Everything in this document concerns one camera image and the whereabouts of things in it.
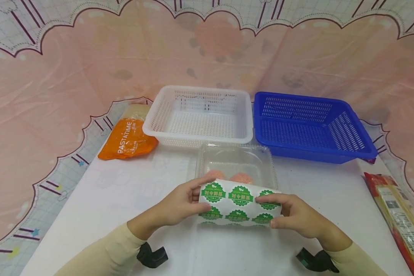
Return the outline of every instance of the sticker sheet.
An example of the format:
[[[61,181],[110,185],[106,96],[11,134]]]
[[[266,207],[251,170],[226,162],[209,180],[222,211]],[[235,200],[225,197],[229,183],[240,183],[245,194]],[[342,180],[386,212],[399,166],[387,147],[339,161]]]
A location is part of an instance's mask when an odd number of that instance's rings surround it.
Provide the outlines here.
[[[269,227],[270,221],[279,216],[278,203],[256,203],[255,198],[280,193],[260,186],[216,179],[201,186],[199,202],[212,206],[209,212],[199,214],[198,223]]]

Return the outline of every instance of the white table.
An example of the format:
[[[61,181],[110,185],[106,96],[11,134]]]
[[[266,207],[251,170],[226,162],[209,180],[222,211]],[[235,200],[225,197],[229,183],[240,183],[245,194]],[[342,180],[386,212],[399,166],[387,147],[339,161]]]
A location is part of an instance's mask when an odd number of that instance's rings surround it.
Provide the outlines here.
[[[143,158],[95,158],[21,275],[53,275],[84,247],[192,179],[196,155],[158,146]],[[381,160],[332,165],[274,157],[274,165],[280,191],[297,194],[335,222],[390,276],[410,275],[361,177],[362,170],[387,173]],[[164,246],[169,261],[157,269],[138,264],[135,275],[314,275],[295,255],[302,247],[321,250],[317,241],[288,230],[203,227],[192,218],[158,230],[149,244],[153,250]]]

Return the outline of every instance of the spaghetti package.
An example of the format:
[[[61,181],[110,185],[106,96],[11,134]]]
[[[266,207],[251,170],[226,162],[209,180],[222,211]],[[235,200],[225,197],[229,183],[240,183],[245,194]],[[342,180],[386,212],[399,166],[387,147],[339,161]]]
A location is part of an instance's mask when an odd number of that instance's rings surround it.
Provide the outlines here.
[[[158,140],[143,133],[143,124],[149,109],[148,105],[129,105],[114,126],[98,158],[125,159],[151,152],[158,145]]]
[[[365,172],[365,178],[368,189],[414,275],[414,207],[391,176]]]

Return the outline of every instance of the beige sleeve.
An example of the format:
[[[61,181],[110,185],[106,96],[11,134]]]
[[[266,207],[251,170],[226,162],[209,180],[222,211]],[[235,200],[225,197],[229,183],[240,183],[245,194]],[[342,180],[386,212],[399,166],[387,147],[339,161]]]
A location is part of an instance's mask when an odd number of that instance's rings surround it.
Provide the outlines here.
[[[135,264],[140,246],[144,243],[124,223],[83,249],[60,268],[55,276],[125,275]]]
[[[357,244],[338,252],[326,251],[341,276],[386,276],[387,274]]]

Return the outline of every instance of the patterned backdrop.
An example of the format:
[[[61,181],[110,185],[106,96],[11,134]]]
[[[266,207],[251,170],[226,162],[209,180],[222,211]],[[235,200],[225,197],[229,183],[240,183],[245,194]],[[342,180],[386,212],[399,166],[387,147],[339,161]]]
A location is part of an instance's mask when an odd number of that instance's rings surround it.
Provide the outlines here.
[[[343,99],[414,204],[414,0],[0,0],[0,275],[168,84]]]

